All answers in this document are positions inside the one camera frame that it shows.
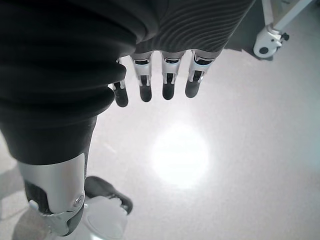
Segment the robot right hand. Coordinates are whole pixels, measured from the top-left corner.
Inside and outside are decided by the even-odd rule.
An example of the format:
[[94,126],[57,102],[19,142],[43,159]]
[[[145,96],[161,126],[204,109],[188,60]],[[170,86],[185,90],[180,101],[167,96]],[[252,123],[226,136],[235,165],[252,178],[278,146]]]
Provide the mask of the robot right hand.
[[120,239],[132,201],[87,176],[97,117],[128,104],[130,56],[148,102],[151,56],[162,54],[170,100],[184,53],[185,94],[197,95],[210,65],[251,0],[3,0],[0,3],[0,130],[25,194],[56,238]]

